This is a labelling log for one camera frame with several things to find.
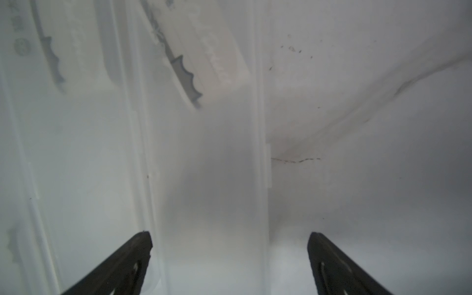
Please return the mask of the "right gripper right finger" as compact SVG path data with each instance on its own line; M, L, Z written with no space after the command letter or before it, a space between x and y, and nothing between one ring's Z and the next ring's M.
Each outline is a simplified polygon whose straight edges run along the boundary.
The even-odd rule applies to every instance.
M320 295L392 294L319 232L311 233L307 252Z

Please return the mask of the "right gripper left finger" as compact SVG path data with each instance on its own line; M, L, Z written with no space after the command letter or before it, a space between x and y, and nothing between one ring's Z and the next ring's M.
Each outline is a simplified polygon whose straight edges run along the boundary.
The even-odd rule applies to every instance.
M151 258L152 238L148 231L135 234L66 295L139 295Z

